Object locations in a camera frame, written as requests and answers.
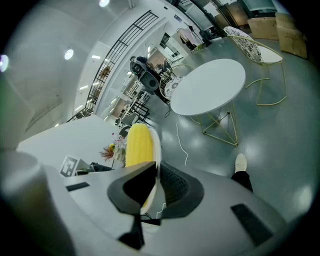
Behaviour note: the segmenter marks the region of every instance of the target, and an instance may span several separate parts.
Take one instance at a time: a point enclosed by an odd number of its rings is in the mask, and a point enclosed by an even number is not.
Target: table leg
[[[197,117],[199,122],[195,121],[192,117],[191,119],[196,122],[197,124],[199,124],[201,126],[201,132],[204,134],[204,135],[207,135],[207,136],[210,136],[212,138],[215,138],[217,140],[220,140],[220,141],[223,141],[225,143],[228,143],[228,144],[231,144],[233,146],[238,146],[238,123],[237,123],[237,117],[236,117],[236,108],[235,108],[235,105],[233,103],[233,101],[231,102],[232,103],[232,110],[233,110],[233,114],[231,113],[230,111],[230,108],[228,106],[228,109],[227,109],[227,114],[224,115],[224,117],[222,118],[219,118],[219,119],[215,119],[210,113],[208,113],[207,115],[214,121],[212,124],[210,124],[208,127],[204,128],[203,129],[203,122],[202,122],[202,118],[201,117]],[[232,136],[228,133],[228,131],[223,128],[223,126],[220,124],[220,122],[226,117],[226,116],[230,116],[230,119],[231,119],[231,122],[232,122],[232,126],[233,126],[233,131],[234,131],[234,135],[235,135],[235,139],[232,138]],[[222,139],[222,138],[219,138],[217,136],[214,136],[212,134],[209,134],[207,132],[207,130],[213,126],[213,125],[218,125],[224,132],[225,134],[230,138],[231,142],[230,141],[227,141],[225,139]]]

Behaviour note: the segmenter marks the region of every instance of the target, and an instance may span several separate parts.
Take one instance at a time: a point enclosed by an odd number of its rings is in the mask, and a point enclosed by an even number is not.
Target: ceiling light
[[[100,0],[99,5],[105,7],[109,4],[110,0]]]
[[[88,88],[88,85],[80,87],[79,90],[83,90],[83,89],[86,89],[86,88]]]
[[[65,52],[64,58],[65,58],[66,60],[70,60],[73,55],[74,55],[74,50],[69,49],[69,50],[67,50],[67,51]]]
[[[0,71],[5,72],[9,64],[9,58],[7,55],[1,55],[0,60]]]
[[[75,111],[77,111],[78,109],[82,108],[82,106],[83,106],[83,105],[78,106],[78,107],[75,109]]]
[[[113,101],[111,101],[110,105],[115,103],[116,100],[117,100],[117,98],[115,98]]]

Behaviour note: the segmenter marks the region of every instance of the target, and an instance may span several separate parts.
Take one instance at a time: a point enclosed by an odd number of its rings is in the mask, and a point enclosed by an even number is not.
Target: gray floor
[[[189,116],[180,117],[179,136],[188,153],[188,166],[229,178],[234,173],[237,155],[244,153],[254,194],[290,221],[308,209],[318,188],[320,74],[308,60],[281,52],[278,41],[259,41],[284,57],[287,98],[275,106],[256,106],[259,84],[243,88],[234,100],[238,147],[203,135]],[[198,67],[223,58],[243,65],[246,85],[261,78],[261,68],[254,63],[249,66],[248,59],[227,38],[191,55],[183,63]],[[284,94],[280,65],[270,68],[270,77],[263,87],[264,103],[276,102]],[[156,96],[147,105],[151,109],[150,124],[160,136],[163,159],[173,166],[184,165],[186,154],[176,135],[178,115],[171,111],[164,118],[168,107]],[[211,131],[219,132],[217,127]]]

